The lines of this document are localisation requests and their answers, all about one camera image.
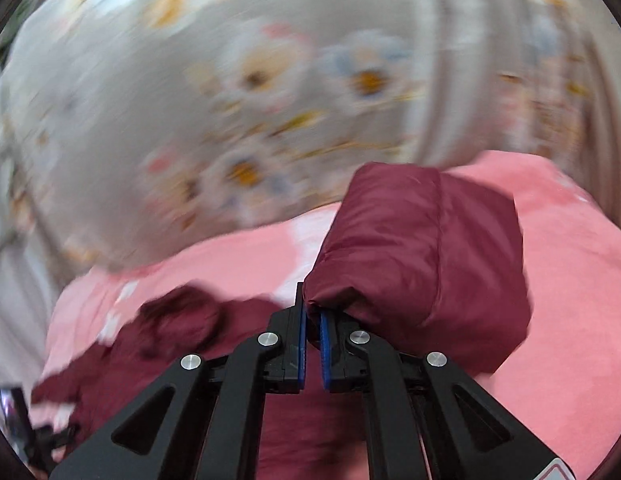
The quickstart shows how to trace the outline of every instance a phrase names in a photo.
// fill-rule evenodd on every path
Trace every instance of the crumpled maroon cloth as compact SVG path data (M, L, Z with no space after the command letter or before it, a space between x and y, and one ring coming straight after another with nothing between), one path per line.
M345 309L400 351L494 372L531 318L515 204L433 168L366 164L303 293L311 311Z
M276 310L265 299L219 301L196 286L182 286L144 304L112 346L95 343L43 380L33 390L32 403L75 402L69 422L79 425L76 447L175 360L192 352L208 360L229 354L263 332ZM308 349L306 362L306 389L299 396L267 396L259 480L340 475L341 453L363 439L359 400L323 391L315 348Z

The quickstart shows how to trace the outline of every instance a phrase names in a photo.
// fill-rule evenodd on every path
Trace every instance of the blue gripper pad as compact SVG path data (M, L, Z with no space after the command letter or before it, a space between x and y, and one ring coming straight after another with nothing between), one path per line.
M297 380L300 384L300 390L304 389L306 384L306 307L302 306L302 319L300 319L300 343L298 357L298 373Z
M319 348L321 351L321 378L324 389L331 389L331 334L329 333L329 318L321 312L319 314Z

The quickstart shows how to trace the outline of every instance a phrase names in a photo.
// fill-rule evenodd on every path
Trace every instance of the warning label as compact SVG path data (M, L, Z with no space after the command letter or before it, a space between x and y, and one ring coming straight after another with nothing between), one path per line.
M566 467L566 464L561 459L556 458L535 477L535 480L575 480L575 477Z

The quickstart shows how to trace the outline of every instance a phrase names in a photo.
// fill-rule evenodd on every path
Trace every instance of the metal pivot bolt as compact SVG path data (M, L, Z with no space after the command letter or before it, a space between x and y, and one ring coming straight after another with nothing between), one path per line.
M371 335L364 330L355 330L351 333L350 340L356 345L364 345L371 340Z
M430 354L427 355L427 362L431 366L436 366L439 368L444 366L447 361L448 359L446 359L446 356L441 352L430 352Z
M263 334L260 334L257 338L257 342L261 346L273 346L278 341L279 338L277 334L274 334L273 332L264 332Z
M202 364L202 358L196 354L188 354L182 357L181 365L184 370L194 370Z

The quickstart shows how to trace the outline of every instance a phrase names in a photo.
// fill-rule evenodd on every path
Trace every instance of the pink bedsheet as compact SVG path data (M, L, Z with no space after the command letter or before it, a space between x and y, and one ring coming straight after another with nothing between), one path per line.
M621 231L543 158L488 152L452 173L512 194L524 231L530 333L482 382L584 480L621 433ZM44 374L96 338L114 338L146 300L191 280L226 298L267 294L292 305L337 207L209 240L136 273L93 269L58 301ZM34 415L60 426L64 413Z

